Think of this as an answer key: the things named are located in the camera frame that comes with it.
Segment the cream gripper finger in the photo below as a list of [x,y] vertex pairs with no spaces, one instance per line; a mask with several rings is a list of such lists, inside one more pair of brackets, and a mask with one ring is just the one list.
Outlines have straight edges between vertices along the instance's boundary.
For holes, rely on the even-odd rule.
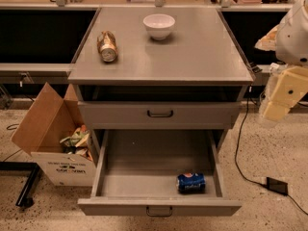
[[308,93],[308,68],[292,66],[269,78],[262,118],[280,121]]
[[276,34],[278,27],[273,27],[265,36],[261,37],[255,44],[255,48],[263,51],[274,51],[276,49]]

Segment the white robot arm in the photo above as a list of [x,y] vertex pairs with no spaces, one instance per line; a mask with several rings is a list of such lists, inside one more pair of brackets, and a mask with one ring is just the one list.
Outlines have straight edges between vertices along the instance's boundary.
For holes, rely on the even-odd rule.
[[262,120],[278,122],[308,93],[308,0],[297,0],[255,47],[274,51],[286,64],[285,69],[271,67],[259,109]]

